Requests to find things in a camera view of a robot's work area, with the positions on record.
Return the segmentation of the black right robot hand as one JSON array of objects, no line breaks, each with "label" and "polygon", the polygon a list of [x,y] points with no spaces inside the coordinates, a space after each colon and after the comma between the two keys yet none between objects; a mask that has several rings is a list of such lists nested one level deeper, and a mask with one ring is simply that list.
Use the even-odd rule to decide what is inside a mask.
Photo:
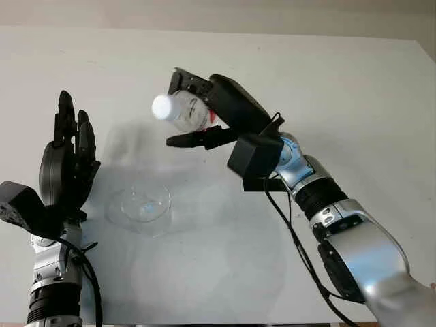
[{"label": "black right robot hand", "polygon": [[273,120],[267,111],[235,80],[213,74],[208,80],[181,68],[172,74],[169,94],[187,91],[200,98],[228,127],[207,127],[169,137],[166,145],[176,148],[203,146],[216,148],[238,139],[244,134],[260,134]]}]

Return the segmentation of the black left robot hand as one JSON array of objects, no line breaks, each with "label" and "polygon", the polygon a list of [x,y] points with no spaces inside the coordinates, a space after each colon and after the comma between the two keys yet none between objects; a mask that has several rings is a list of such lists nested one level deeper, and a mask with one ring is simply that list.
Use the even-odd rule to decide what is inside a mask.
[{"label": "black left robot hand", "polygon": [[101,162],[96,159],[93,126],[84,110],[74,112],[72,96],[62,90],[54,116],[54,139],[44,149],[39,173],[42,201],[68,221],[82,223],[82,210]]}]

